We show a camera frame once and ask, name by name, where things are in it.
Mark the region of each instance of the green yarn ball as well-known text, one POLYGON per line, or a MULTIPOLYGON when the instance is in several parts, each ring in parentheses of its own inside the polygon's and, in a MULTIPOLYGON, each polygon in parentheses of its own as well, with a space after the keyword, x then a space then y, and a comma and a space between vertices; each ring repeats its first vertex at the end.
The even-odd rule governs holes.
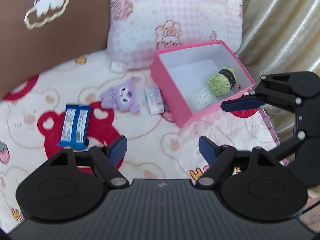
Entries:
MULTIPOLYGON (((229 70, 236 78, 233 68, 224 67, 223 69, 229 70)), ((228 94, 231 89, 231 85, 228 78, 226 78, 224 75, 220 73, 214 74, 209 79, 207 86, 208 86, 208 89, 217 97, 222 97, 228 94)))

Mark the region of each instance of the black yarn label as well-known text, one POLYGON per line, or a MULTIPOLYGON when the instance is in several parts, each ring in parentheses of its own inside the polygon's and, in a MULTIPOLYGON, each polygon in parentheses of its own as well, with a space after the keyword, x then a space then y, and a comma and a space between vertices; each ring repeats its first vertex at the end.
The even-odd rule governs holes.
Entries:
POLYGON ((229 83, 230 83, 230 90, 233 89, 236 85, 236 78, 235 76, 233 75, 233 73, 225 68, 222 68, 221 70, 219 70, 220 74, 224 75, 228 80, 229 80, 229 83))

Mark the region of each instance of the pillow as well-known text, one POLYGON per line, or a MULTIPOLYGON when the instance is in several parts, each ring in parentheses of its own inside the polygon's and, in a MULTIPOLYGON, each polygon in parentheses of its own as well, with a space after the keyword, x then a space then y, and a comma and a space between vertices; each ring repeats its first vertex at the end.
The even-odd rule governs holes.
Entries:
POLYGON ((0 99, 21 82, 106 47, 108 0, 0 0, 0 99))
POLYGON ((107 51, 128 69, 151 66, 156 50, 223 40, 241 44, 242 0, 110 0, 107 51))

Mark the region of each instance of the satin curtain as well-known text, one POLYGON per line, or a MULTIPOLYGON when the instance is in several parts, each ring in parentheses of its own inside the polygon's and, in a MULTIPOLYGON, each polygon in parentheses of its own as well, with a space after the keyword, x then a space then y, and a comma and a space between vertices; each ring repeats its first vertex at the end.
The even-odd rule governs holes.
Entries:
MULTIPOLYGON (((237 52, 256 84, 263 74, 310 70, 320 75, 320 0, 244 0, 243 41, 237 52)), ((294 115, 265 110, 283 141, 294 115)))

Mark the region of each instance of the pink plaid pillow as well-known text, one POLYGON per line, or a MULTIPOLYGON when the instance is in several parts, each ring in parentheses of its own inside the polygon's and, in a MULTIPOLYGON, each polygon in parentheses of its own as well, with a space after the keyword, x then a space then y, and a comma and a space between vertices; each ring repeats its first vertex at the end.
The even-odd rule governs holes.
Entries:
POLYGON ((107 51, 127 69, 151 66, 156 50, 223 40, 237 51, 242 0, 111 0, 107 51))

